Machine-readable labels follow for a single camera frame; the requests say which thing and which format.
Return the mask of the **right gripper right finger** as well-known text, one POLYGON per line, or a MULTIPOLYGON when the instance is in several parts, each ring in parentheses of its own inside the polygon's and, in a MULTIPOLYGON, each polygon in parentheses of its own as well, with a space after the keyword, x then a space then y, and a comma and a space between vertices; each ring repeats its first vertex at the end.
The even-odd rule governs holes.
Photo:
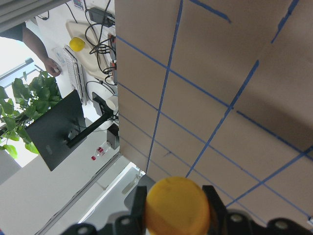
POLYGON ((240 210, 228 210, 213 186, 202 186, 209 203, 208 235, 248 235, 249 219, 240 210))

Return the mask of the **person's hand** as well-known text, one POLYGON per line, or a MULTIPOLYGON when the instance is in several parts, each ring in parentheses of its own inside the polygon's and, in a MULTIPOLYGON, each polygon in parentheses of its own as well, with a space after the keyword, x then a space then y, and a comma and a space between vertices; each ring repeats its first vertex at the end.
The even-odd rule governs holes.
POLYGON ((58 64, 50 58, 45 59, 44 65, 45 65, 46 71, 54 77, 59 76, 62 72, 58 64))

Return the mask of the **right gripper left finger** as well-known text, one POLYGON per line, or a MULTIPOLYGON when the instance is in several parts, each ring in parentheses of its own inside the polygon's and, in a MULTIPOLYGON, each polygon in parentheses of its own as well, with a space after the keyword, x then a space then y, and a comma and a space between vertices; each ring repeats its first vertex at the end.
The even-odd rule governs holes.
POLYGON ((137 186, 131 212, 120 216, 114 223, 115 235, 145 235, 145 204, 147 187, 137 186))

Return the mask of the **person's forearm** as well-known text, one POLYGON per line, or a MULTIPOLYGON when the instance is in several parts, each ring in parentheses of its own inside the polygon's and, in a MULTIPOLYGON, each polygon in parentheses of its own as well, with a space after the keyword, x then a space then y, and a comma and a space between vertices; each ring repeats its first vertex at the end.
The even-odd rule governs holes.
POLYGON ((22 27, 22 41, 33 53, 36 54, 45 66, 48 65, 49 57, 43 42, 26 26, 22 27))

